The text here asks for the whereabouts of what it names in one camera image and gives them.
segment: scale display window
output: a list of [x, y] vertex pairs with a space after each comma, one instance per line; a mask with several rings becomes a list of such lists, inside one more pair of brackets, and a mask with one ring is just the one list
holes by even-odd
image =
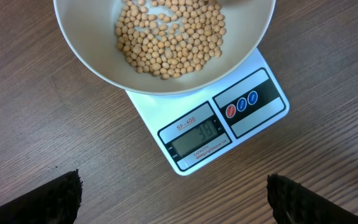
[[232, 143], [209, 102], [158, 132], [180, 170], [187, 170]]

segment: button panel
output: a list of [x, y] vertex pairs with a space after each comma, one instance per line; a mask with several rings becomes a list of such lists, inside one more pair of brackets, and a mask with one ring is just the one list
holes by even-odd
[[213, 100], [236, 138], [285, 110], [284, 102], [264, 68], [220, 92]]

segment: wood grain surface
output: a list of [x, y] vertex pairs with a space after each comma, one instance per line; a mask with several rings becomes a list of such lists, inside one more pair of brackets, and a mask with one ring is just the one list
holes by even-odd
[[279, 173], [358, 215], [358, 1], [278, 0], [259, 49], [289, 114], [180, 177], [125, 92], [75, 57], [52, 0], [0, 0], [0, 205], [79, 169], [76, 223], [275, 223]]

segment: scale platform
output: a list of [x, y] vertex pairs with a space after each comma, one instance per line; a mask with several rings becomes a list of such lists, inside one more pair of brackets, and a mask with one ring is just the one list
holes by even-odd
[[257, 49], [229, 75], [198, 91], [174, 96], [127, 94], [179, 175], [202, 168], [290, 109]]

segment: digital kitchen scale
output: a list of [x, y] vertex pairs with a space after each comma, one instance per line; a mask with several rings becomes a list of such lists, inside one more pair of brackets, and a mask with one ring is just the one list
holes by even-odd
[[290, 109], [257, 49], [229, 75], [193, 93], [127, 94], [179, 175], [200, 169], [278, 121]]

